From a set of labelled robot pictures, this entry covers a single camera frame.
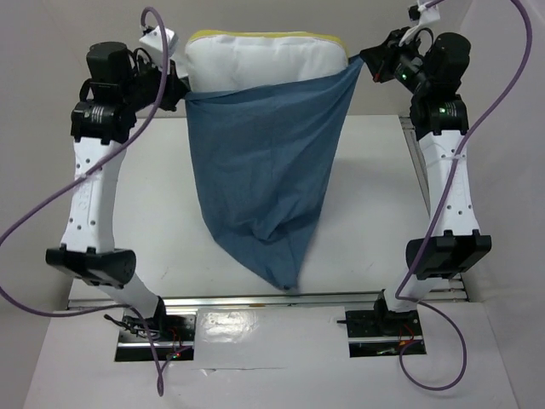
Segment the cream quilted pillow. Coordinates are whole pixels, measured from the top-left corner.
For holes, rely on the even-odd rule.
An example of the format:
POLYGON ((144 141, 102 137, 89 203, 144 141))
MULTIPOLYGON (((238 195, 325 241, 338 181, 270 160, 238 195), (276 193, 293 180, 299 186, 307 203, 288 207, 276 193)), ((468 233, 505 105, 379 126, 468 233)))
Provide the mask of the cream quilted pillow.
POLYGON ((186 43, 191 90, 223 92, 328 77, 348 65, 338 37, 312 32, 201 30, 186 43))

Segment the blue fabric pillowcase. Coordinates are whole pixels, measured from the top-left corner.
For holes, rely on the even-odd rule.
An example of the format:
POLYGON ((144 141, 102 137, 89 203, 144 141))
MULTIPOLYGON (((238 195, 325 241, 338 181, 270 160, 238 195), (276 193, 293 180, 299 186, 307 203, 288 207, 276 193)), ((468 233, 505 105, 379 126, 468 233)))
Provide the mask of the blue fabric pillowcase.
POLYGON ((328 77, 186 97, 204 223, 281 291, 298 286, 363 64, 354 56, 328 77))

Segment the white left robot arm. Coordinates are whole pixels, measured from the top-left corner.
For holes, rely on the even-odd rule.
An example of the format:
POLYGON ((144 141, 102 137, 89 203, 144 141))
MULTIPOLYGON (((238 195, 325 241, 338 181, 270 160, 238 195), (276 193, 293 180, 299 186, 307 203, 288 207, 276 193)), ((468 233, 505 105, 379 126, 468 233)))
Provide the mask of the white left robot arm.
POLYGON ((60 245, 46 251, 46 263, 129 305, 119 326, 150 340, 181 334, 183 321, 170 318, 164 300, 138 277, 136 255, 116 247, 113 212, 125 145, 136 114, 146 107, 174 111, 187 88, 170 59, 168 40, 142 37, 129 50, 104 42, 86 55, 90 77, 71 114, 77 186, 60 245))

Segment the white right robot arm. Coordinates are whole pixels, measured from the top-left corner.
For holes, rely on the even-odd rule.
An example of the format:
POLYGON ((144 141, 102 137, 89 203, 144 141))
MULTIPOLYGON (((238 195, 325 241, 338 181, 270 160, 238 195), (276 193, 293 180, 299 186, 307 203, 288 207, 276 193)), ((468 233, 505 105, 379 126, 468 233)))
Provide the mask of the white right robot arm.
POLYGON ((470 62, 470 42, 446 32, 419 52, 420 30, 403 27, 360 56, 377 83, 399 81, 412 95, 410 121, 427 176, 430 222, 425 236, 405 249, 407 272, 375 301, 376 331, 398 335, 416 318, 417 303, 441 281, 468 271, 491 251, 480 232, 470 193, 467 149, 468 111, 458 90, 470 62))

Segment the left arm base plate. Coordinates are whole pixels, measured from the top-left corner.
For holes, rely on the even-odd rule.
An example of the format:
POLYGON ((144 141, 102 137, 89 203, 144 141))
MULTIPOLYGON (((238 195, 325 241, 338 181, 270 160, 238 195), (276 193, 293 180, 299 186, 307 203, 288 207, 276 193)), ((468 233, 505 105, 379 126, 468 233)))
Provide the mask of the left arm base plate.
MULTIPOLYGON (((163 330, 150 325, 160 362, 193 360, 196 318, 195 313, 174 314, 168 316, 163 330)), ((125 315, 122 319, 110 317, 109 320, 119 328, 116 362, 153 361, 150 343, 140 321, 125 315)))

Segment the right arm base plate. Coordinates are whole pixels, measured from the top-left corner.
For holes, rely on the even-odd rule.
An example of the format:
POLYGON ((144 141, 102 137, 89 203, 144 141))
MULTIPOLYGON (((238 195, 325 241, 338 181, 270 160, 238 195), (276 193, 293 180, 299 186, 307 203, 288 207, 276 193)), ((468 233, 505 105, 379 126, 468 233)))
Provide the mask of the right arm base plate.
POLYGON ((420 317, 416 311, 402 313, 400 320, 383 320, 375 310, 347 310, 336 321, 347 332, 351 358, 426 354, 420 317))

